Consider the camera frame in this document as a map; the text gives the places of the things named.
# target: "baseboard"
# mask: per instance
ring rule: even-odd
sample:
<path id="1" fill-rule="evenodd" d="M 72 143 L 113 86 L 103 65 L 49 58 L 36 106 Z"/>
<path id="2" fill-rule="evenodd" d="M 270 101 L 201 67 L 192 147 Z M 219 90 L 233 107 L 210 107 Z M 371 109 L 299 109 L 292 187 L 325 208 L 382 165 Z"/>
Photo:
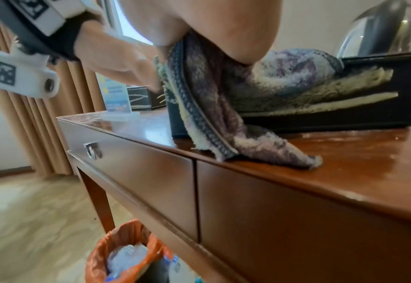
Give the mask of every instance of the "baseboard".
<path id="1" fill-rule="evenodd" d="M 34 172 L 34 170 L 31 166 L 0 170 L 0 178 L 6 177 L 6 176 L 11 176 L 11 175 L 33 173 L 33 172 Z"/>

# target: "curtain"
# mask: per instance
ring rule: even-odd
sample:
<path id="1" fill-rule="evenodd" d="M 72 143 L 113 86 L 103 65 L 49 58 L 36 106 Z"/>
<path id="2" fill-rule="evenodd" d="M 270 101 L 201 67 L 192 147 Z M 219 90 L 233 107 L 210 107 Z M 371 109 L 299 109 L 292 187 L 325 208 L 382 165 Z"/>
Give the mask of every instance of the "curtain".
<path id="1" fill-rule="evenodd" d="M 12 32 L 0 23 L 0 50 L 9 52 L 13 38 Z M 56 117 L 102 111 L 105 107 L 94 72 L 78 62 L 64 60 L 49 67 L 61 79 L 55 97 L 34 99 L 0 90 L 0 108 L 40 176 L 71 175 L 67 145 Z"/>

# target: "table top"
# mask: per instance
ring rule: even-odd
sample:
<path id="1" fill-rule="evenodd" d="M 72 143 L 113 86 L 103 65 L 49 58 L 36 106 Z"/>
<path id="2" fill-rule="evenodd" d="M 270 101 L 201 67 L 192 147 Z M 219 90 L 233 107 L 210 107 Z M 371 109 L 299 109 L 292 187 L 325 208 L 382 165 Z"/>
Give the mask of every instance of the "table top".
<path id="1" fill-rule="evenodd" d="M 171 137 L 166 109 L 122 121 L 104 112 L 58 119 L 411 220 L 411 128 L 283 135 L 305 153 L 323 158 L 321 167 L 300 170 L 245 158 L 218 162 L 210 152 L 195 150 L 189 138 Z"/>

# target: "orange trash bag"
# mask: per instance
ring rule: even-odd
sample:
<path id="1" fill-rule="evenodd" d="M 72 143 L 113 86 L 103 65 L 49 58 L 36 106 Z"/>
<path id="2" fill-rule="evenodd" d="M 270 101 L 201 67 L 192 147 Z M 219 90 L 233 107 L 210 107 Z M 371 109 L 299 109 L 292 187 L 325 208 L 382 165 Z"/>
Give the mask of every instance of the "orange trash bag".
<path id="1" fill-rule="evenodd" d="M 112 283 L 135 283 L 149 266 L 164 256 L 173 260 L 173 253 L 154 234 L 133 219 L 120 227 L 115 228 L 98 241 L 96 247 L 88 257 L 84 280 L 86 283 L 104 283 L 107 273 L 109 255 L 118 247 L 135 245 L 141 242 L 148 249 L 146 257 L 138 264 L 121 273 Z"/>

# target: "brown table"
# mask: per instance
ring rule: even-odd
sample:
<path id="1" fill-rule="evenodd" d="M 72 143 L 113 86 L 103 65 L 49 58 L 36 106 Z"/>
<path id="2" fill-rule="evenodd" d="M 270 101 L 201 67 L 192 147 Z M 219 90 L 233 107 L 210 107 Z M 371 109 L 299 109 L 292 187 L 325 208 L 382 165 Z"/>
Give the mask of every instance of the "brown table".
<path id="1" fill-rule="evenodd" d="M 104 191 L 206 282 L 411 282 L 411 128 L 289 135 L 323 157 L 304 171 L 217 162 L 166 110 L 58 120 L 105 231 Z"/>

